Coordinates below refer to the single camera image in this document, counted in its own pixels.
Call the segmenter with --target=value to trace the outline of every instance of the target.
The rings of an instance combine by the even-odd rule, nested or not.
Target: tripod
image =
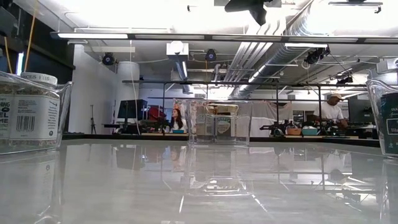
[[[93,131],[95,134],[97,134],[97,131],[95,130],[95,123],[94,123],[94,105],[91,106],[91,134],[93,134]]]

